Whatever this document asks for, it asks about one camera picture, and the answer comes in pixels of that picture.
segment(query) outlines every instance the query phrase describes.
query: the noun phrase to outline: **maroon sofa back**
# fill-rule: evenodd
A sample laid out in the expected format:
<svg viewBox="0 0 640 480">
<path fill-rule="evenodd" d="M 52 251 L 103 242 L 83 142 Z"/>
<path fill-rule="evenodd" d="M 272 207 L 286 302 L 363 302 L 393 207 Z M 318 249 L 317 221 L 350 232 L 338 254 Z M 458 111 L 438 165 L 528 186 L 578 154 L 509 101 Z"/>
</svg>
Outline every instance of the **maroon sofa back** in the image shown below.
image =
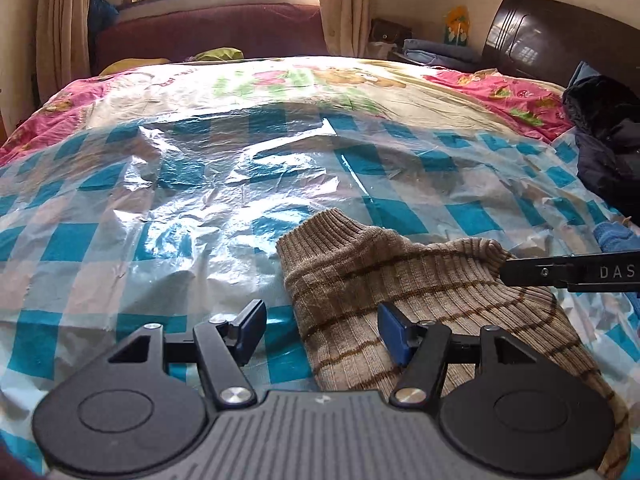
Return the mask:
<svg viewBox="0 0 640 480">
<path fill-rule="evenodd" d="M 117 23 L 97 37 L 94 72 L 129 57 L 181 62 L 222 46 L 242 50 L 245 59 L 328 55 L 319 7 L 247 4 Z"/>
</svg>

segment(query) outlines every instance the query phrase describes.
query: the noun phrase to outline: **checkered plastic sheet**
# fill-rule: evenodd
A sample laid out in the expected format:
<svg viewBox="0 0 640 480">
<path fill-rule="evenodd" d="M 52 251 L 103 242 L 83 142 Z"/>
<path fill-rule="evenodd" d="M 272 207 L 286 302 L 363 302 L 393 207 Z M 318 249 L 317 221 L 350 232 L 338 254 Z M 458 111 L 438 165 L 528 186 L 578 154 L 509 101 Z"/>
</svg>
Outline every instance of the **checkered plastic sheet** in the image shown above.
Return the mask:
<svg viewBox="0 0 640 480">
<path fill-rule="evenodd" d="M 268 326 L 247 377 L 259 390 L 314 388 L 275 252 L 282 234 L 336 206 L 418 242 L 597 252 L 594 226 L 617 213 L 576 179 L 576 159 L 571 134 L 547 146 L 285 104 L 79 132 L 0 168 L 1 435 L 42 471 L 30 415 L 55 384 L 146 322 L 183 332 L 254 298 Z M 604 376 L 638 401 L 626 297 L 559 298 Z M 628 478 L 640 478 L 637 449 L 632 461 Z"/>
</svg>

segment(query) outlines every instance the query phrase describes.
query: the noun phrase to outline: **green cloth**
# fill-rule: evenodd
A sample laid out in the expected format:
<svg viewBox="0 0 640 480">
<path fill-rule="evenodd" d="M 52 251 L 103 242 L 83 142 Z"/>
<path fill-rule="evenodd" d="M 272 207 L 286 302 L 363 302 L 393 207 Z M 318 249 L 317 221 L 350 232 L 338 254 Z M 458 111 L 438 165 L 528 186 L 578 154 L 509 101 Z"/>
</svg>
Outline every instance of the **green cloth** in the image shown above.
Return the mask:
<svg viewBox="0 0 640 480">
<path fill-rule="evenodd" d="M 196 61 L 231 61 L 232 59 L 244 59 L 242 51 L 229 46 L 214 48 L 206 52 L 196 54 Z"/>
</svg>

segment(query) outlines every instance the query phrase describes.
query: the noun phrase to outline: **beige curtain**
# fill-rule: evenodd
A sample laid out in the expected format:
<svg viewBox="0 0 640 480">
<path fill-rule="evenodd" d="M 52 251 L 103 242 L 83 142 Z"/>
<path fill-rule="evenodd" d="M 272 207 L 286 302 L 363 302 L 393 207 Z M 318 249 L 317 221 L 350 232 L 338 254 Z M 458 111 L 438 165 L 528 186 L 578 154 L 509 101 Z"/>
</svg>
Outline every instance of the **beige curtain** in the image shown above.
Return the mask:
<svg viewBox="0 0 640 480">
<path fill-rule="evenodd" d="M 36 72 L 43 103 L 68 83 L 91 75 L 88 11 L 89 0 L 38 0 Z"/>
<path fill-rule="evenodd" d="M 320 0 L 329 54 L 363 57 L 369 38 L 371 0 Z"/>
</svg>

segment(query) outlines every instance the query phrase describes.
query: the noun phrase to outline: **brown knitted sweater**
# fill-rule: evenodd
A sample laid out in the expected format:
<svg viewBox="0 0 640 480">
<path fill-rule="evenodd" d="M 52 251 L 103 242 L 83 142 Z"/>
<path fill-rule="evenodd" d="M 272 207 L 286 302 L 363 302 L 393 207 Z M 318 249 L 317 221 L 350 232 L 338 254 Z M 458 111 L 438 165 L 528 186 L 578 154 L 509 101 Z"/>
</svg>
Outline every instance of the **brown knitted sweater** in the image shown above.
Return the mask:
<svg viewBox="0 0 640 480">
<path fill-rule="evenodd" d="M 628 412 L 602 379 L 555 296 L 541 287 L 507 287 L 500 266 L 512 256 L 498 242 L 464 238 L 415 244 L 395 231 L 364 226 L 337 209 L 316 214 L 277 244 L 306 354 L 323 390 L 391 393 L 399 369 L 378 334 L 376 306 L 393 301 L 416 321 L 454 333 L 503 327 L 609 401 L 616 433 L 600 467 L 615 479 L 630 452 Z M 443 394 L 474 376 L 451 365 Z"/>
</svg>

